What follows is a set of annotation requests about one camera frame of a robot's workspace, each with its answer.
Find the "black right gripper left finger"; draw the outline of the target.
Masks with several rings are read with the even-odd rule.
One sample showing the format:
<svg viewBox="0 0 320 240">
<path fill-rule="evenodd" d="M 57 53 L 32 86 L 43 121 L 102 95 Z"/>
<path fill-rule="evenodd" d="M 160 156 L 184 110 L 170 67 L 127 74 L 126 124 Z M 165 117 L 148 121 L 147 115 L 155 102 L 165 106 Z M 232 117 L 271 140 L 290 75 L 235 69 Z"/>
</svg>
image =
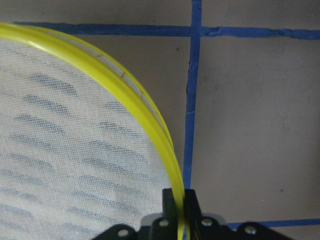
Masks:
<svg viewBox="0 0 320 240">
<path fill-rule="evenodd" d="M 180 240 L 178 207 L 171 188 L 162 190 L 162 220 L 161 230 L 164 240 Z"/>
</svg>

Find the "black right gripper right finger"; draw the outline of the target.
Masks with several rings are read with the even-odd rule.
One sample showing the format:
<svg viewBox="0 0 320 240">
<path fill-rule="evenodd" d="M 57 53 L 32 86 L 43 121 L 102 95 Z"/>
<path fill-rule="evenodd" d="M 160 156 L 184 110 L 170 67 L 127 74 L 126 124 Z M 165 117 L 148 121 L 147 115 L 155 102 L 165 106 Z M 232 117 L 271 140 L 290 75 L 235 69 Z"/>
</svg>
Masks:
<svg viewBox="0 0 320 240">
<path fill-rule="evenodd" d="M 184 190 L 184 216 L 188 240 L 210 240 L 213 219 L 201 211 L 193 189 Z"/>
</svg>

